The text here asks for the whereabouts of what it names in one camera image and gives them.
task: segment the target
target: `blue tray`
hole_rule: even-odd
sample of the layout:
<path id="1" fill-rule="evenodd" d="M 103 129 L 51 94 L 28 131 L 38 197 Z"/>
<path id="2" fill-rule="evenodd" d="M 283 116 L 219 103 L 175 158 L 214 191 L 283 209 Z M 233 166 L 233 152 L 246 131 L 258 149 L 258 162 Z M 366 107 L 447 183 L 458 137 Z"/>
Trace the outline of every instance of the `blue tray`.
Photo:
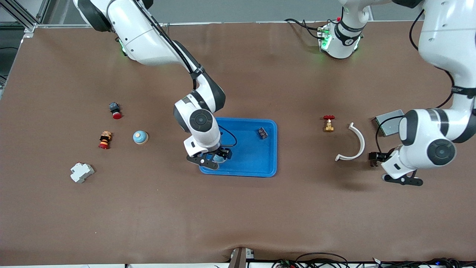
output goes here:
<path id="1" fill-rule="evenodd" d="M 200 171 L 212 175 L 272 177 L 278 168 L 278 126 L 269 119 L 246 119 L 217 117 L 219 125 L 232 132 L 238 143 L 231 148 L 231 159 L 219 164 L 218 170 L 200 167 Z M 267 139 L 261 139 L 259 128 L 268 133 Z M 233 144 L 235 140 L 226 131 L 222 144 Z"/>

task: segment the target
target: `brown tabletop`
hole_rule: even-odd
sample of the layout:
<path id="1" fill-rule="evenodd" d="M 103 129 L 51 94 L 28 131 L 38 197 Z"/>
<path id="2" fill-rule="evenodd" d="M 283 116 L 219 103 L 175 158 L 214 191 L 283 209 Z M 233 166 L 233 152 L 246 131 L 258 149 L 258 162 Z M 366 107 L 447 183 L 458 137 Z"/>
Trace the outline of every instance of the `brown tabletop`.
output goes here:
<path id="1" fill-rule="evenodd" d="M 0 265 L 219 262 L 235 247 L 267 259 L 475 259 L 476 139 L 452 164 L 418 171 L 422 187 L 385 183 L 367 161 L 373 117 L 449 93 L 446 75 L 411 47 L 409 26 L 370 23 L 346 60 L 319 53 L 295 25 L 171 27 L 225 90 L 216 116 L 278 124 L 272 178 L 204 175 L 185 160 L 188 135 L 172 115 L 192 86 L 181 66 L 140 65 L 112 33 L 36 29 L 0 102 Z M 322 131 L 325 114 L 336 116 L 333 133 Z M 365 152 L 334 162 L 358 151 L 350 122 Z M 132 141 L 139 129 L 143 146 Z M 109 150 L 98 148 L 103 131 L 114 134 Z M 398 144 L 381 138 L 384 150 Z M 76 162 L 97 170 L 83 184 L 69 177 Z"/>

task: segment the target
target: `white plastic connector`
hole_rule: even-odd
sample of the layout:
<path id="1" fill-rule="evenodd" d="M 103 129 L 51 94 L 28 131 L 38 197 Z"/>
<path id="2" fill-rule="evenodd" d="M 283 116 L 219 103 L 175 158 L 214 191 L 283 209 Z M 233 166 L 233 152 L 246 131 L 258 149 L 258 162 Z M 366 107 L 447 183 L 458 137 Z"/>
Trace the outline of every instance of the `white plastic connector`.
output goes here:
<path id="1" fill-rule="evenodd" d="M 83 183 L 89 175 L 94 173 L 92 166 L 77 162 L 74 167 L 71 168 L 73 174 L 70 175 L 71 179 L 76 183 Z"/>
<path id="2" fill-rule="evenodd" d="M 357 137 L 360 140 L 360 150 L 355 156 L 337 155 L 336 156 L 336 161 L 338 161 L 339 159 L 340 160 L 353 160 L 353 159 L 356 159 L 357 157 L 359 157 L 364 152 L 364 148 L 365 148 L 364 136 L 362 135 L 360 130 L 358 130 L 356 127 L 354 127 L 354 122 L 350 123 L 349 129 L 352 130 L 355 134 L 357 134 Z"/>

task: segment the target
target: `light blue ball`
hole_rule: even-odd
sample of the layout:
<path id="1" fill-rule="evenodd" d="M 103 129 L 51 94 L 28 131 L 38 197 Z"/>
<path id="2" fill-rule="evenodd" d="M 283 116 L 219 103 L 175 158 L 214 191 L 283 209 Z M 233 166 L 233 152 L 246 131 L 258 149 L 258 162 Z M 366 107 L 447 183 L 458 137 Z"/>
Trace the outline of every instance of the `light blue ball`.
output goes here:
<path id="1" fill-rule="evenodd" d="M 138 130 L 134 133 L 134 135 L 132 136 L 132 139 L 137 144 L 144 144 L 149 139 L 149 135 L 147 135 L 145 131 Z"/>

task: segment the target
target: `valve with red handle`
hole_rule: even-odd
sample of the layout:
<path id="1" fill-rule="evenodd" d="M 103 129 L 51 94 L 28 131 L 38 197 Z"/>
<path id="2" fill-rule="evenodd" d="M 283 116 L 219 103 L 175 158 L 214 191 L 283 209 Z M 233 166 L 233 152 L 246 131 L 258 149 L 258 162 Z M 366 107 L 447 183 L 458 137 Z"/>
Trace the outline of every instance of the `valve with red handle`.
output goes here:
<path id="1" fill-rule="evenodd" d="M 332 126 L 331 120 L 334 120 L 336 117 L 333 115 L 324 115 L 323 119 L 326 120 L 326 127 L 324 128 L 325 132 L 333 132 L 334 127 Z"/>

